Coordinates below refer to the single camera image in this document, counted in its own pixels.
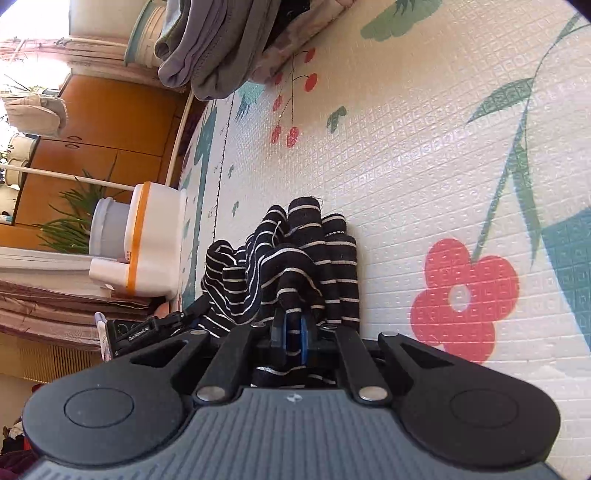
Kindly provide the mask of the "navy white striped garment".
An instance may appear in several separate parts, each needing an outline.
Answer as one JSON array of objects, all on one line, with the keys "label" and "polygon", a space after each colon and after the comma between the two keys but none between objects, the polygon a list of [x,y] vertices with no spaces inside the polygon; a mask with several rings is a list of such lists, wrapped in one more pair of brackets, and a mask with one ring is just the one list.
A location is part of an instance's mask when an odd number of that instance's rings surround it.
[{"label": "navy white striped garment", "polygon": [[250,387],[334,387],[328,363],[304,363],[303,320],[315,326],[360,328],[356,240],[339,213],[322,215],[314,197],[300,197],[287,208],[273,205],[245,245],[219,240],[208,247],[201,289],[209,308],[197,326],[222,338],[232,328],[256,322],[270,325],[283,313],[286,358],[256,366]]}]

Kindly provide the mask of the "stack of folded clothes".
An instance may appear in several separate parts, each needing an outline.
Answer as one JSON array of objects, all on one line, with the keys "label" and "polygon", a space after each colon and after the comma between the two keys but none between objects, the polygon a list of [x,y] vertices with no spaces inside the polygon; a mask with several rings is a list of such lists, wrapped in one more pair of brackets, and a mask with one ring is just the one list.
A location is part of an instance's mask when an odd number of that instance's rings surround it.
[{"label": "stack of folded clothes", "polygon": [[160,82],[188,84],[201,101],[246,82],[263,84],[297,50],[353,6],[325,1],[168,1],[154,54]]}]

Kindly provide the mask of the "white orange plastic jug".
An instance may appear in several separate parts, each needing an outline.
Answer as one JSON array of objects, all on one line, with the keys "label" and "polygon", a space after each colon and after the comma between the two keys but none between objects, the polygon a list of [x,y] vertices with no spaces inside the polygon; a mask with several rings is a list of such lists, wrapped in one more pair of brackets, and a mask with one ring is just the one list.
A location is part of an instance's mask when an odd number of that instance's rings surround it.
[{"label": "white orange plastic jug", "polygon": [[89,277],[119,294],[172,299],[179,289],[186,193],[144,182],[128,204],[96,204],[89,234]]}]

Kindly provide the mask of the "green potted plant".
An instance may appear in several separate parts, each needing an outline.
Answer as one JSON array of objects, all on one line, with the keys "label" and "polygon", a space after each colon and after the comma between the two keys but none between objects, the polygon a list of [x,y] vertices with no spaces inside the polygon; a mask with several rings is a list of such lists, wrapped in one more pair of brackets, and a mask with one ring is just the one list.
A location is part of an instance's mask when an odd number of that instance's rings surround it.
[{"label": "green potted plant", "polygon": [[38,239],[43,247],[64,254],[87,255],[91,223],[99,200],[107,197],[107,187],[75,181],[76,186],[61,191],[58,198],[63,207],[49,207],[58,214],[56,219],[34,224],[39,230]]}]

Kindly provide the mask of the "orange wooden cabinet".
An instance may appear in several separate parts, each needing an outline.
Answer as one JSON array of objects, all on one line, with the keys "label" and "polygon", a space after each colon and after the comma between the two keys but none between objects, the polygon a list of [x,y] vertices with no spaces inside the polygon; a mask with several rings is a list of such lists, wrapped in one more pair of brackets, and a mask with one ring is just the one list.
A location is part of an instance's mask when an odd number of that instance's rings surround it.
[{"label": "orange wooden cabinet", "polygon": [[[31,168],[132,186],[165,181],[186,93],[74,75],[61,98],[68,123],[57,137],[39,138]],[[26,174],[14,220],[1,226],[1,245],[45,250],[38,226],[67,211],[60,194],[78,187],[72,180]]]}]

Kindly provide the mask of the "printed foam play mat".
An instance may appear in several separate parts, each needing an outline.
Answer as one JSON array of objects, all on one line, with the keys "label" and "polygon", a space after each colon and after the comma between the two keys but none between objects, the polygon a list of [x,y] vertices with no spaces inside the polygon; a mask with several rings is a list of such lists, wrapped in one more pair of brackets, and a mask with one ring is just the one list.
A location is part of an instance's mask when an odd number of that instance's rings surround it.
[{"label": "printed foam play mat", "polygon": [[590,23],[565,1],[359,1],[261,85],[209,103],[180,185],[180,302],[209,244],[300,196],[346,216],[363,336],[529,381],[590,475]]}]

